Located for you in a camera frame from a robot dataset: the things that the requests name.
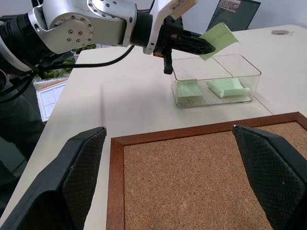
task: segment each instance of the green paper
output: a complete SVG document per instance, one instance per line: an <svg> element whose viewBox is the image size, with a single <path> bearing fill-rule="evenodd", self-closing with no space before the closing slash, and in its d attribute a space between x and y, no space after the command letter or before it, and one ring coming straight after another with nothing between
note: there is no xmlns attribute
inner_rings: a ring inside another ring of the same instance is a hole
<svg viewBox="0 0 307 230"><path fill-rule="evenodd" d="M250 93L250 88L243 88L237 78L209 80L207 86L221 98Z"/></svg>
<svg viewBox="0 0 307 230"><path fill-rule="evenodd" d="M209 42L212 46L215 47L214 52L200 55L203 60L207 60L217 52L226 48L227 46L235 42L239 42L225 25L225 23L218 23L211 30L208 30L202 36L200 36L200 38L205 39L207 42Z"/></svg>
<svg viewBox="0 0 307 230"><path fill-rule="evenodd" d="M177 97L202 96L197 85L197 79L181 81L177 83Z"/></svg>

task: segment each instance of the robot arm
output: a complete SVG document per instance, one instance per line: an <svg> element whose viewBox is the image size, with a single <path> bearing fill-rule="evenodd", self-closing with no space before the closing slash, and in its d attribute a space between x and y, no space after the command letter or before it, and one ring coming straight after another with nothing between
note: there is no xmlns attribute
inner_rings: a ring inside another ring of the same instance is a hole
<svg viewBox="0 0 307 230"><path fill-rule="evenodd" d="M170 74L172 48L194 54L214 51L198 34L183 29L180 16L195 3L156 0L145 13L123 0L44 0L0 26L0 84L4 75L39 71L62 53L90 44L141 46L145 54L164 57L165 73Z"/></svg>

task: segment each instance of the clear plastic container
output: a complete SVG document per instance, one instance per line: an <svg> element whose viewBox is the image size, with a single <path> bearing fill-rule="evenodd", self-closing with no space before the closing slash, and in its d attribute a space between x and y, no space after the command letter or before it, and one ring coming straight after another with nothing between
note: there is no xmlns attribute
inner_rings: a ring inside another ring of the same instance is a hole
<svg viewBox="0 0 307 230"><path fill-rule="evenodd" d="M261 72L241 55L173 60L171 87L179 108L250 102Z"/></svg>

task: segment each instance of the cork board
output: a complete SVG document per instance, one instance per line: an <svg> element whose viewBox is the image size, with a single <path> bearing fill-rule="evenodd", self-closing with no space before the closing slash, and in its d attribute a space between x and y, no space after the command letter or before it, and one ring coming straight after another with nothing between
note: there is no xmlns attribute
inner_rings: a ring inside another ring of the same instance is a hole
<svg viewBox="0 0 307 230"><path fill-rule="evenodd" d="M283 136L307 159L307 121L299 113L259 119L181 129L188 137L170 130L160 140L148 141L149 134L113 139L111 163L117 152L122 167L116 174L110 165L109 183L120 186L109 184L107 229L272 229L229 127L249 125ZM173 138L175 133L180 137Z"/></svg>

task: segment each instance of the wooden frame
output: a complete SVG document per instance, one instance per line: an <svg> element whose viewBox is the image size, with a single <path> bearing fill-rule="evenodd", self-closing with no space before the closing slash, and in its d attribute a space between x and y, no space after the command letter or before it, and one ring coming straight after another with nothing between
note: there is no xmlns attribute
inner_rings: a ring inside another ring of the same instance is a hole
<svg viewBox="0 0 307 230"><path fill-rule="evenodd" d="M109 187L107 199L106 229L125 229L124 203L124 146L149 142L188 138L212 133L231 131L233 125L260 127L288 122L297 122L307 130L307 118L299 112L258 117L239 121L230 121L205 126L180 128L167 131L137 134L111 139Z"/></svg>

